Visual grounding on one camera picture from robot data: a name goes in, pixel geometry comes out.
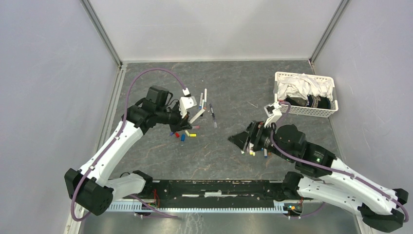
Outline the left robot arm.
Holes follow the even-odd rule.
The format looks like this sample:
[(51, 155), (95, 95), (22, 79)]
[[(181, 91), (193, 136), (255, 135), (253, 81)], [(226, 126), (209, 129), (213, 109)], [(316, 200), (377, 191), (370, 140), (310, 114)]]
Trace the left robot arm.
[(71, 199), (71, 214), (75, 221), (75, 205), (82, 206), (88, 213), (101, 215), (120, 198), (137, 194), (140, 198), (152, 195), (151, 177), (137, 172), (118, 179), (109, 179), (116, 165), (126, 152), (156, 124), (170, 127), (171, 132), (192, 129), (188, 110), (197, 107), (196, 97), (187, 88), (183, 89), (173, 107), (169, 107), (173, 95), (160, 86), (149, 88), (146, 97), (126, 107), (117, 128), (97, 153), (79, 169), (68, 169), (64, 175), (66, 188)]

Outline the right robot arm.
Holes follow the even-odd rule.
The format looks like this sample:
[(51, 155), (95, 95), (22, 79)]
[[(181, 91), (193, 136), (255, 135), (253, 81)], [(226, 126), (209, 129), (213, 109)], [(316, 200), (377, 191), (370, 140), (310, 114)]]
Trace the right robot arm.
[(295, 125), (265, 127), (254, 121), (237, 137), (237, 145), (252, 153), (267, 150), (294, 164), (281, 186), (288, 199), (310, 198), (340, 207), (385, 233), (409, 221), (406, 190), (372, 182), (329, 150), (307, 141)]

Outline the white marker brown cap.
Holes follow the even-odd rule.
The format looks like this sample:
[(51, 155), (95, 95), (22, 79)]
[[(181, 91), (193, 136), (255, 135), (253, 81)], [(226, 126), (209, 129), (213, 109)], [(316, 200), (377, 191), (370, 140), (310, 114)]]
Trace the white marker brown cap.
[(205, 112), (205, 109), (199, 110), (189, 121), (189, 124), (192, 124), (196, 119), (198, 119), (203, 113)]

